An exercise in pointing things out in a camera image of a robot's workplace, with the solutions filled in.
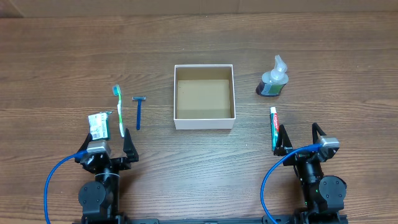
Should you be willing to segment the green white toothbrush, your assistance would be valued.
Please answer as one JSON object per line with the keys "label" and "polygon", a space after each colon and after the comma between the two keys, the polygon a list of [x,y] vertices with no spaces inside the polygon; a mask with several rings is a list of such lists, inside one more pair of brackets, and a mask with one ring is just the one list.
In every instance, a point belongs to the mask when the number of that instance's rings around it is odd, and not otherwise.
{"label": "green white toothbrush", "polygon": [[125,132],[124,132],[124,125],[123,125],[123,115],[122,115],[122,94],[121,94],[121,89],[118,84],[113,86],[113,94],[114,96],[118,97],[118,103],[117,103],[117,110],[118,110],[118,118],[119,118],[119,132],[122,138],[125,137]]}

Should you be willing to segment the Colgate toothpaste tube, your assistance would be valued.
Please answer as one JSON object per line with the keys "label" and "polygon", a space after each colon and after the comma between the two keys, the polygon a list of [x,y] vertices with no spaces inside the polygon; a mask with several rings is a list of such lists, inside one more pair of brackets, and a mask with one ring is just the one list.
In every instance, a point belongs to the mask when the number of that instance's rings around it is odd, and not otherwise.
{"label": "Colgate toothpaste tube", "polygon": [[270,122],[271,122],[271,138],[272,150],[276,149],[276,144],[279,136],[279,118],[276,107],[270,107]]}

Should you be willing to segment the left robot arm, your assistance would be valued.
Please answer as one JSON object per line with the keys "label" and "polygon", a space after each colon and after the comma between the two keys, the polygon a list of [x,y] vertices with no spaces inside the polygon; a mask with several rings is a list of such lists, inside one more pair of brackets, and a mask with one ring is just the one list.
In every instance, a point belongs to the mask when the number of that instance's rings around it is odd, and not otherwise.
{"label": "left robot arm", "polygon": [[88,134],[78,152],[82,155],[75,162],[95,176],[94,181],[85,183],[79,193],[78,201],[82,206],[82,223],[130,223],[131,219],[119,210],[120,175],[129,170],[133,162],[139,160],[128,129],[124,130],[122,157],[110,156],[111,149],[107,140],[94,141]]}

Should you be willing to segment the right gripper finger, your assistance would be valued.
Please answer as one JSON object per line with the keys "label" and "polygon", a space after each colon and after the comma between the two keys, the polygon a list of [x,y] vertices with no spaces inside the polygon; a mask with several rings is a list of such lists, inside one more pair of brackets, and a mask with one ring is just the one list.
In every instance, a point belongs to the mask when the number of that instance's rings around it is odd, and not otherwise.
{"label": "right gripper finger", "polygon": [[274,155],[286,156],[288,153],[292,151],[293,151],[292,143],[290,142],[289,136],[284,128],[284,125],[281,124],[279,126],[277,142],[274,147]]}
{"label": "right gripper finger", "polygon": [[312,142],[315,144],[320,136],[326,136],[326,133],[319,127],[317,123],[312,124]]}

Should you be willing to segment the clear soap pump bottle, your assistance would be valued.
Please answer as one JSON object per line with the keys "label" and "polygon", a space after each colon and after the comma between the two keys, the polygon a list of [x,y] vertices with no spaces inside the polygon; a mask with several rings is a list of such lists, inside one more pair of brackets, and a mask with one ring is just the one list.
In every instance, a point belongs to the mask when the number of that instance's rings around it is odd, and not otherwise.
{"label": "clear soap pump bottle", "polygon": [[260,96],[279,96],[288,81],[287,65],[280,55],[276,55],[274,68],[262,74],[256,93]]}

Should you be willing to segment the green white soap packet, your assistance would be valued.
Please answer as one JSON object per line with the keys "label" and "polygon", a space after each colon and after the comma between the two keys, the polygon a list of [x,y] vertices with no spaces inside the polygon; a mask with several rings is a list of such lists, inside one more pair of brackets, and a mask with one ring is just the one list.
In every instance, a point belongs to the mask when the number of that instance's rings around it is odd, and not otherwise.
{"label": "green white soap packet", "polygon": [[88,116],[90,134],[93,141],[110,140],[109,115],[112,111],[104,111]]}

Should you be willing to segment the blue disposable razor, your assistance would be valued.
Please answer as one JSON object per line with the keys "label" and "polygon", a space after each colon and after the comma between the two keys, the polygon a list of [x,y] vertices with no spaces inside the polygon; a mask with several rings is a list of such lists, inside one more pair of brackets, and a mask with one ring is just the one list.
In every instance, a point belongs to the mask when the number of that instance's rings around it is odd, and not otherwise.
{"label": "blue disposable razor", "polygon": [[136,129],[140,130],[141,129],[141,108],[142,108],[142,102],[146,101],[145,96],[133,96],[132,101],[137,102],[137,114],[136,114]]}

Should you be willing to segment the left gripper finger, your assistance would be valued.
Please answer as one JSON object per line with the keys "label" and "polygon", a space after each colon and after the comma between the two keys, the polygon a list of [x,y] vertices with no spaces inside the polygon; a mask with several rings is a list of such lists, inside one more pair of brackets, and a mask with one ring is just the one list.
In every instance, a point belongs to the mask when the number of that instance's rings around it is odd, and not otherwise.
{"label": "left gripper finger", "polygon": [[91,135],[91,133],[88,133],[85,141],[83,142],[83,144],[81,145],[81,147],[79,148],[79,150],[76,152],[75,154],[75,162],[80,162],[81,158],[83,157],[83,155],[86,153],[88,144],[92,141],[93,137]]}
{"label": "left gripper finger", "polygon": [[131,138],[128,128],[125,129],[123,152],[126,155],[124,157],[125,161],[128,161],[128,162],[138,162],[139,161],[139,155],[138,155],[137,150],[133,144],[133,141],[132,141],[132,138]]}

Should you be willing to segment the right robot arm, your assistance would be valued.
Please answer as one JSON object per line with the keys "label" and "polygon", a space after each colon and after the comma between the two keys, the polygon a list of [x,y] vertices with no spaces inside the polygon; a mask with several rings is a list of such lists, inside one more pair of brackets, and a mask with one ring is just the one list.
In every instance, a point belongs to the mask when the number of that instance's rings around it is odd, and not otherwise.
{"label": "right robot arm", "polygon": [[286,223],[348,223],[347,216],[340,215],[344,209],[346,182],[335,176],[325,175],[321,163],[337,153],[340,142],[327,136],[317,123],[312,124],[312,141],[319,149],[294,152],[287,131],[281,124],[274,149],[275,156],[287,156],[284,166],[292,166],[300,181],[305,206],[283,218]]}

